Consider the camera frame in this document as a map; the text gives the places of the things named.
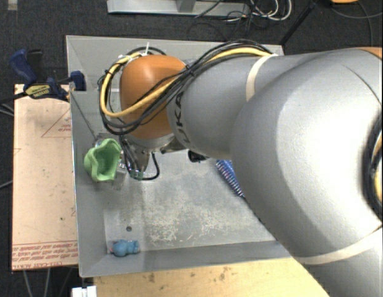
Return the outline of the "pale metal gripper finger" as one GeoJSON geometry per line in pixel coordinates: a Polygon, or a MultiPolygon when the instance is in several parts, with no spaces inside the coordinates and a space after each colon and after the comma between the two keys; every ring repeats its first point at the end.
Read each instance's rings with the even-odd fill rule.
{"type": "Polygon", "coordinates": [[[123,188],[125,180],[126,180],[126,176],[127,176],[126,165],[119,162],[116,167],[116,172],[114,174],[114,179],[112,182],[112,188],[115,191],[120,191],[123,188]]]}

